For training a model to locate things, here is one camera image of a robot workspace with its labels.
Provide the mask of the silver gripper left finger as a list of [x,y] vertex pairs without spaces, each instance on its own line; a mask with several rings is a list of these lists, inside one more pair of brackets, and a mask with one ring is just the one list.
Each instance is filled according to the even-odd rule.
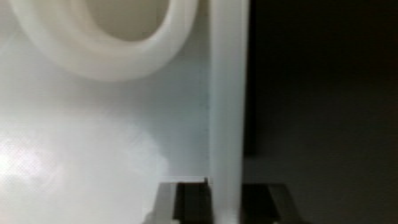
[[207,182],[160,185],[155,224],[214,224],[212,192]]

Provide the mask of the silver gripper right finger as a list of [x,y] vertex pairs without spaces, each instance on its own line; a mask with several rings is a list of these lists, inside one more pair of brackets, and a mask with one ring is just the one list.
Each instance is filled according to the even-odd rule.
[[294,196],[285,184],[246,184],[244,224],[302,224]]

